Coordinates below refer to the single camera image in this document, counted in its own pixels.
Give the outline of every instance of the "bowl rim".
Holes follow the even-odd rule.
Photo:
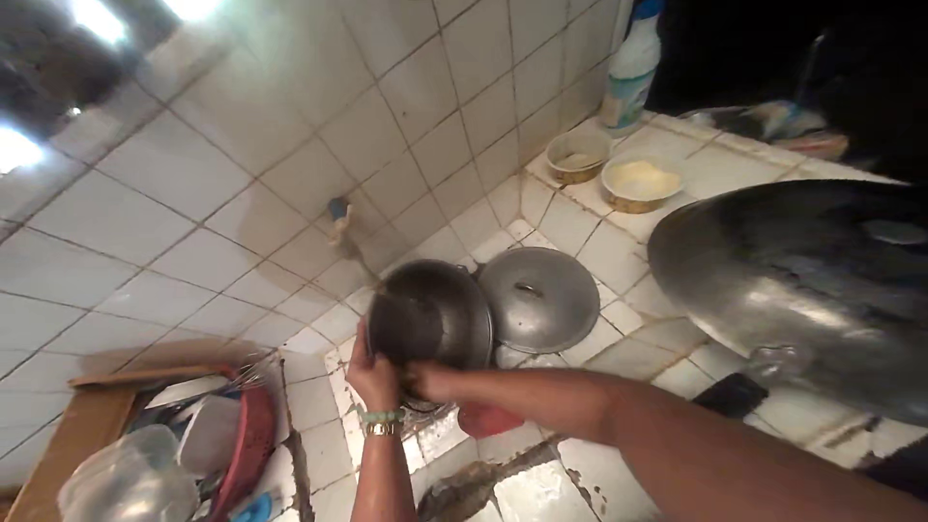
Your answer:
[[[661,172],[668,174],[670,176],[673,176],[674,179],[677,181],[677,186],[674,189],[667,191],[667,193],[665,193],[663,196],[660,196],[658,198],[653,198],[650,200],[642,200],[639,197],[636,197],[636,196],[633,196],[628,193],[615,189],[614,187],[610,186],[610,184],[606,181],[605,174],[606,174],[606,171],[609,170],[609,167],[616,165],[616,164],[628,164],[628,163],[639,162],[639,161],[646,161],[648,163],[651,163],[652,165],[658,167],[661,170]],[[616,196],[616,197],[619,197],[625,200],[629,200],[631,202],[657,202],[660,200],[665,200],[669,197],[675,196],[678,193],[682,192],[684,187],[686,187],[686,182],[684,181],[683,176],[681,176],[680,174],[676,172],[668,172],[667,170],[664,170],[665,165],[668,165],[672,169],[676,170],[676,165],[673,162],[668,162],[667,160],[663,160],[655,156],[650,156],[646,154],[614,156],[608,162],[606,162],[605,165],[603,165],[602,172],[599,173],[599,182],[613,196]]]

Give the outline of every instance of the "bowl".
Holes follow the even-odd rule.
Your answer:
[[[661,208],[683,190],[678,167],[656,156],[622,155],[602,167],[599,179],[609,192],[607,203],[626,214],[644,214]]]
[[[596,177],[611,151],[612,139],[605,133],[574,130],[552,139],[545,149],[545,159],[555,179],[573,185]]]

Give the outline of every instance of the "cardboard box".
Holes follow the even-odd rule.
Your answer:
[[[90,455],[122,437],[144,406],[141,391],[158,383],[175,383],[218,373],[213,366],[124,372],[72,379],[74,397],[48,443],[48,449],[19,492],[6,522],[60,522],[58,491]]]

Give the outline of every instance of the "tiled counter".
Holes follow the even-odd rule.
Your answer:
[[[449,250],[446,245],[454,241],[443,236],[460,236],[460,230],[444,228],[400,260],[437,257],[475,268],[509,248],[542,246],[575,256],[589,269],[597,281],[600,307],[592,333],[560,354],[530,357],[499,349],[498,366],[585,368],[648,381],[693,398],[739,370],[744,358],[710,340],[661,293],[650,274],[645,248],[657,222],[688,202],[785,179],[889,181],[667,116],[649,120],[630,137],[615,140],[613,154],[657,154],[677,163],[686,189],[665,208],[644,215],[613,212],[604,203],[597,179],[561,187],[539,157],[519,179],[520,217],[505,229],[485,241],[464,241],[467,253],[463,254]],[[592,122],[582,125],[595,128]],[[355,308],[363,309],[369,299],[369,291],[360,293]],[[352,409],[359,399],[344,381],[354,342],[347,335],[356,316],[329,314],[328,327],[341,329],[344,343],[325,357],[285,351],[285,376],[293,427],[302,434],[316,520],[342,522],[351,513],[364,439]],[[284,349],[311,351],[301,350],[301,343],[312,340],[294,339]],[[417,500],[430,485],[469,463],[506,463],[556,436],[526,423],[478,441],[460,430],[456,413],[451,411],[404,442]],[[928,432],[884,421],[872,434],[861,432],[836,447],[828,444],[868,418],[835,401],[781,388],[774,389],[745,422],[845,467],[856,465],[868,451],[885,456]],[[658,513],[619,450],[571,438],[558,442],[556,449],[558,458],[497,482],[495,501],[471,520],[613,522],[648,520]],[[581,490],[588,493],[588,500]]]

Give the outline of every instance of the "bracelet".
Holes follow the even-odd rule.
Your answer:
[[[383,421],[368,423],[364,428],[365,436],[389,436],[399,435],[403,432],[403,423],[401,421]]]
[[[360,411],[361,421],[364,423],[389,423],[402,421],[406,417],[403,409],[393,411]]]

